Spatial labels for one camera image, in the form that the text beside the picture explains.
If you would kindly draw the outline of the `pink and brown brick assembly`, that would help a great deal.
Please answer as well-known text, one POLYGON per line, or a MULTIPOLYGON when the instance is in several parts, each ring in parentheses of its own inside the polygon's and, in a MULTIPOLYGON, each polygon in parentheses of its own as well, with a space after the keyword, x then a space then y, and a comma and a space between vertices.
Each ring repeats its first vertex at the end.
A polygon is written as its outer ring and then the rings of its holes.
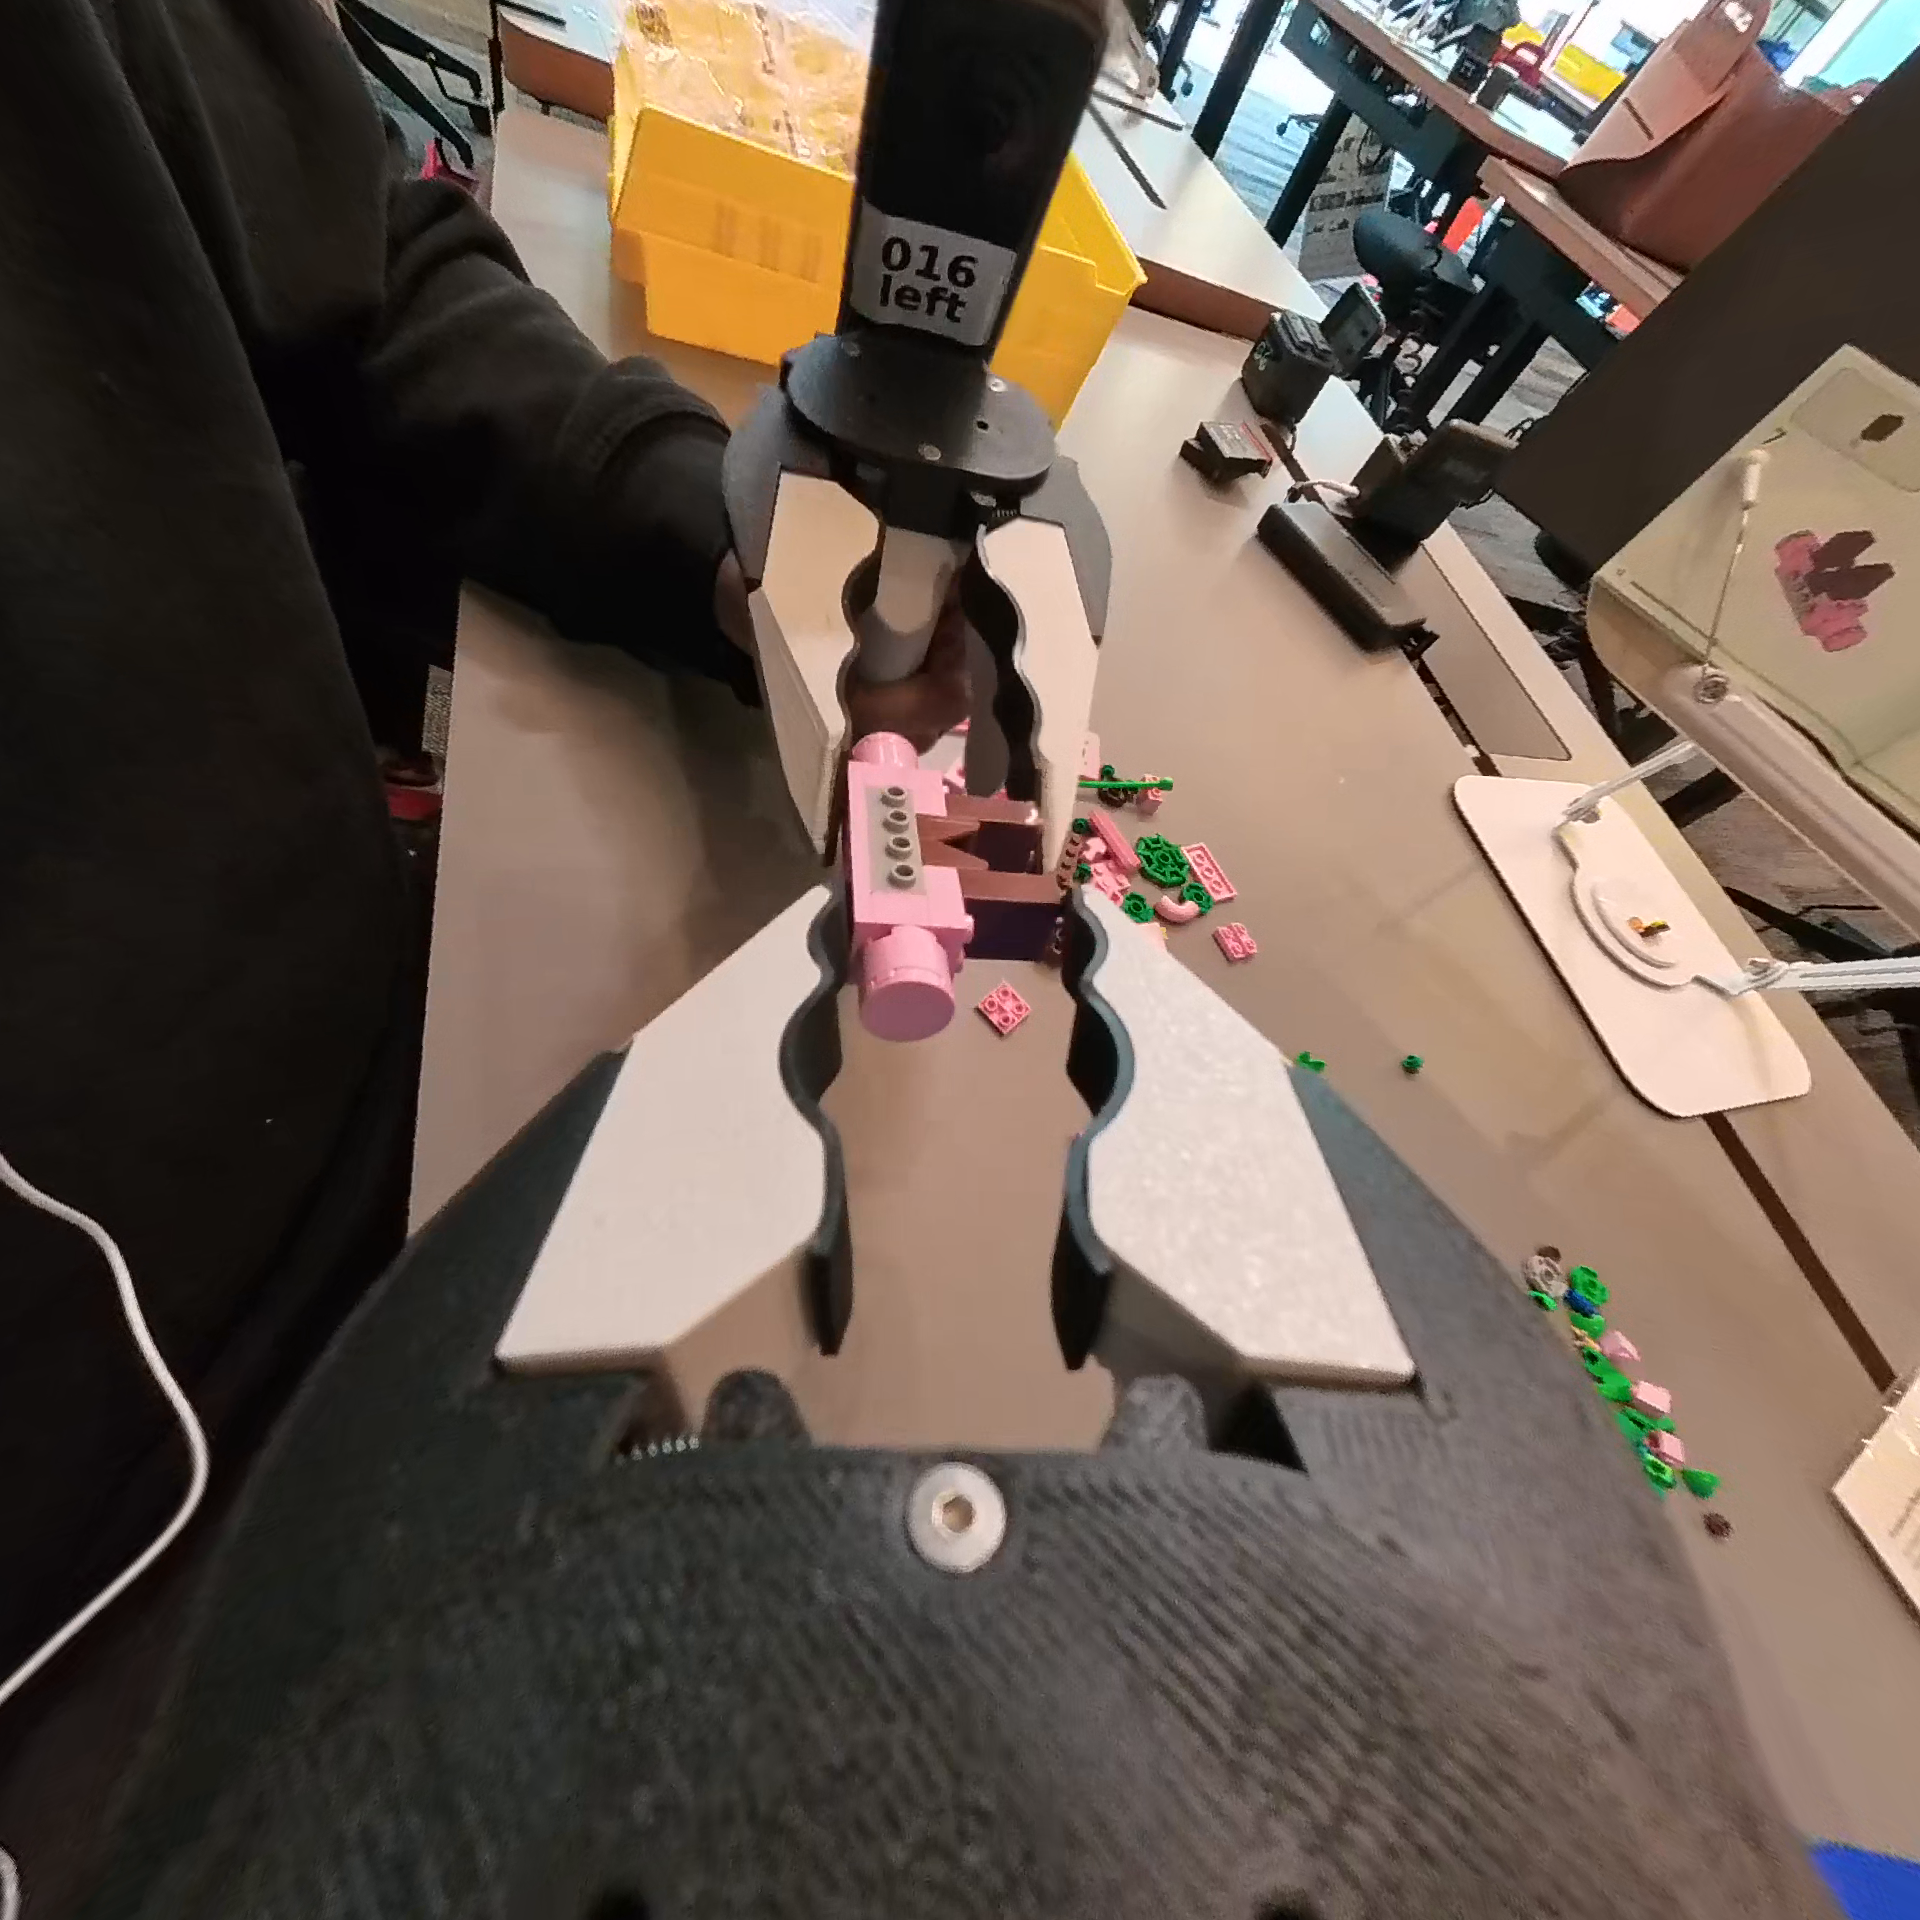
POLYGON ((1041 961, 1069 902, 1058 861, 1041 856, 1039 803, 969 792, 897 732, 854 744, 843 815, 849 969, 872 1037, 940 1034, 973 958, 1041 961))

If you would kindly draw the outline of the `yellow plastic bin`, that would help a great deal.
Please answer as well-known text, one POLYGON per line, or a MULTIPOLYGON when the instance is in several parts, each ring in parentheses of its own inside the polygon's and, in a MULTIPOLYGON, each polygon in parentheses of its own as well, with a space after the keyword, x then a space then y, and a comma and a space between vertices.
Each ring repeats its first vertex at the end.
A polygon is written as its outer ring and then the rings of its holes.
MULTIPOLYGON (((653 108, 620 118, 611 73, 611 264, 648 292, 653 336, 782 361, 837 327, 849 221, 854 172, 653 108)), ((1062 425, 1144 282, 1083 164, 1069 155, 994 371, 1062 425)))

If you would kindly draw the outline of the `person's left hand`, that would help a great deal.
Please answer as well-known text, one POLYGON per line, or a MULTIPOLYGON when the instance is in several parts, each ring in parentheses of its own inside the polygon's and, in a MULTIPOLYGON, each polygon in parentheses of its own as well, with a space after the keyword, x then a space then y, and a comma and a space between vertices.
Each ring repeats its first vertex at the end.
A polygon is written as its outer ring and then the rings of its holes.
POLYGON ((872 732, 902 734, 918 754, 933 746, 946 732, 973 711, 973 631, 961 594, 952 589, 946 601, 929 632, 921 665, 904 680, 880 683, 868 669, 868 639, 856 646, 846 674, 846 734, 849 744, 872 732))

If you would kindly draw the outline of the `small heap of mixed pieces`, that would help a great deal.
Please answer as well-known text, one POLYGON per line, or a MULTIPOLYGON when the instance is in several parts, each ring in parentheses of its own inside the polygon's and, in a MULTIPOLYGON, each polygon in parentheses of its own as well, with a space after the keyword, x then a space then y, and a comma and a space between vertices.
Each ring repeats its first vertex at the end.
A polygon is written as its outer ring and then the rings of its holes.
POLYGON ((1734 1518, 1720 1504, 1724 1479, 1683 1439, 1677 1394, 1645 1370, 1640 1341, 1612 1319, 1612 1294, 1599 1269, 1541 1243, 1522 1258, 1519 1285, 1530 1307, 1556 1321, 1653 1500, 1690 1501, 1711 1542, 1734 1542, 1734 1518))

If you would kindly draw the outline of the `black rectangular power bank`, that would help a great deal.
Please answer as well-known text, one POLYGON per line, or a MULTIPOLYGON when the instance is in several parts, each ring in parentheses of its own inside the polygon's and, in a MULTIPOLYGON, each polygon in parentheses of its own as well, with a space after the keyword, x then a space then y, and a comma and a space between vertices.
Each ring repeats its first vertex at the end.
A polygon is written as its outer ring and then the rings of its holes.
POLYGON ((1436 639, 1412 591, 1317 499, 1277 499, 1258 542, 1366 652, 1422 659, 1436 639))

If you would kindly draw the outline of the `pile of pink green bricks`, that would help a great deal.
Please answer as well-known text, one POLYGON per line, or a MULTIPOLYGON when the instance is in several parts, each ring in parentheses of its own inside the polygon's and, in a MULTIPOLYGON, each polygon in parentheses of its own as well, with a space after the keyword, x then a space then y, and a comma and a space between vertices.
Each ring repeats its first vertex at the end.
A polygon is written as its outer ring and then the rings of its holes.
POLYGON ((1055 869, 1065 898, 1104 898, 1169 951, 1251 969, 1260 938, 1227 861, 1234 800, 1234 774, 1214 754, 1118 754, 1087 732, 1055 869))

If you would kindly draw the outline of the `person's left forearm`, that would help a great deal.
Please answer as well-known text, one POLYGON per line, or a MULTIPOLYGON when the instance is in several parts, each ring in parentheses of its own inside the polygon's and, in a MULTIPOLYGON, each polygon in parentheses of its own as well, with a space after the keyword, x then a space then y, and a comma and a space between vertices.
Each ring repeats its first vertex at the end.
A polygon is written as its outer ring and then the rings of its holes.
POLYGON ((364 349, 368 450, 434 467, 427 542, 560 635, 757 704, 724 585, 729 425, 651 355, 608 359, 463 189, 399 178, 364 349))

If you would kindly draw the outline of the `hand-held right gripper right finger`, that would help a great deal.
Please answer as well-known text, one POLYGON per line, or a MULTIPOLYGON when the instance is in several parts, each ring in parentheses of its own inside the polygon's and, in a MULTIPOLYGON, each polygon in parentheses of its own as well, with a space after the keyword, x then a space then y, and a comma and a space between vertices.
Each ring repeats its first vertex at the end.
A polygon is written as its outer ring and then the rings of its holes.
POLYGON ((1118 902, 1077 892, 1052 1326, 1069 1368, 1203 1389, 1409 1389, 1382 1294, 1279 1047, 1118 902))

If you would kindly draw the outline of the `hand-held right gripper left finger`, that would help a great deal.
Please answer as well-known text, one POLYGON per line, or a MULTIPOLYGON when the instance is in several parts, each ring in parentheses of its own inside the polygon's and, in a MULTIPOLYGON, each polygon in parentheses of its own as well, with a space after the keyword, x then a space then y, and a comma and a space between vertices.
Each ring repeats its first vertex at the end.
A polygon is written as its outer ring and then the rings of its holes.
POLYGON ((818 886, 651 1017, 497 1339, 507 1370, 795 1377, 854 1321, 849 927, 818 886))

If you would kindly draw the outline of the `clear bag of yellow parts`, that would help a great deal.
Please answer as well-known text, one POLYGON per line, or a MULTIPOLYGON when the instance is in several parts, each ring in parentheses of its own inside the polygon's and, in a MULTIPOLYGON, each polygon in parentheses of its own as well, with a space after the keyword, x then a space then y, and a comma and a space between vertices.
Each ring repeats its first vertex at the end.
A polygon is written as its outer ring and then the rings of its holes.
POLYGON ((616 115, 645 108, 840 176, 856 167, 875 3, 624 3, 616 115))

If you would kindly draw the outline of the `person's black clothed body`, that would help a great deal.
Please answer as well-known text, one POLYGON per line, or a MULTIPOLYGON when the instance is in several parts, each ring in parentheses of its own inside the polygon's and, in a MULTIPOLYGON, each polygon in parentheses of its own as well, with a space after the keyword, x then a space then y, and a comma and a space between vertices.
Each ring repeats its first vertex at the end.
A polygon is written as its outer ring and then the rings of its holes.
POLYGON ((411 927, 312 545, 387 139, 315 3, 5 3, 5 1160, 210 1432, 380 1208, 411 927))

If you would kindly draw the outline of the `black office chair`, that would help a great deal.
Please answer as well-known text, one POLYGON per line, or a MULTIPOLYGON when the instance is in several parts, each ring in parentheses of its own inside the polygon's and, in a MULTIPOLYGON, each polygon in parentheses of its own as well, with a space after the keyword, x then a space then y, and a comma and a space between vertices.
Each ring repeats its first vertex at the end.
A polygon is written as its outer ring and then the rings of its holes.
POLYGON ((1373 206, 1359 216, 1357 259, 1373 302, 1373 338, 1351 371, 1366 410, 1391 433, 1428 431, 1433 397, 1422 397, 1424 369, 1459 334, 1453 371, 1480 361, 1492 347, 1492 302, 1486 285, 1418 217, 1373 206))

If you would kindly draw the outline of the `white stand with metal arms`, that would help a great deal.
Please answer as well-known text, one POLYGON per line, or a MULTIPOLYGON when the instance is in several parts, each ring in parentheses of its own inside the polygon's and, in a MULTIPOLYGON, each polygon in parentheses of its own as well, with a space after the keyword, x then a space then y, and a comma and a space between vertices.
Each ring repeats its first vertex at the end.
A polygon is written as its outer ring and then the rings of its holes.
POLYGON ((1813 1070, 1766 995, 1914 990, 1918 958, 1738 961, 1621 792, 1698 756, 1686 737, 1612 781, 1462 778, 1453 807, 1612 1068, 1665 1115, 1802 1098, 1813 1070))

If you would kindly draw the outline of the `brown tote bag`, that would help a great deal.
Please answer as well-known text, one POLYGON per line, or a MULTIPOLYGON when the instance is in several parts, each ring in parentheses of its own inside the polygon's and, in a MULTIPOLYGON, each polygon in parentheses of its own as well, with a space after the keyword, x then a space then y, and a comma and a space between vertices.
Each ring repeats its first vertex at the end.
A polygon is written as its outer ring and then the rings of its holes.
POLYGON ((1698 266, 1878 88, 1784 83, 1761 53, 1766 3, 1708 3, 1611 99, 1559 195, 1680 274, 1698 266))

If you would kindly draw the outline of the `dark divider panel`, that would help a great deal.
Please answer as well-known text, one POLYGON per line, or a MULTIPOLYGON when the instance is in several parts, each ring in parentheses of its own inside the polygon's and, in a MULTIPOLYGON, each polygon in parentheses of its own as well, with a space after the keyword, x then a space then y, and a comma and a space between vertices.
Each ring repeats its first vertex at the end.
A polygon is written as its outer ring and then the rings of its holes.
POLYGON ((1918 56, 1530 428, 1496 494, 1597 568, 1841 347, 1918 380, 1918 56))

